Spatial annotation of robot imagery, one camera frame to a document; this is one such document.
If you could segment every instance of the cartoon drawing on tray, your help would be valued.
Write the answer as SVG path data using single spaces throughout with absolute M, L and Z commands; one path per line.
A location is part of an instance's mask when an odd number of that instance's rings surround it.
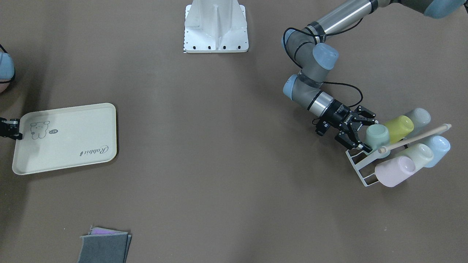
M 31 123 L 31 135 L 32 139 L 42 139 L 47 135 L 47 129 L 49 128 L 50 121 Z

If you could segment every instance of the rectangular tray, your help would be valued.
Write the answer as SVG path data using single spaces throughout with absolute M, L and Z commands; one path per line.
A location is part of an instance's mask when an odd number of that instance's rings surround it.
M 90 165 L 117 154 L 117 115 L 110 103 L 30 112 L 20 119 L 12 169 L 17 175 Z

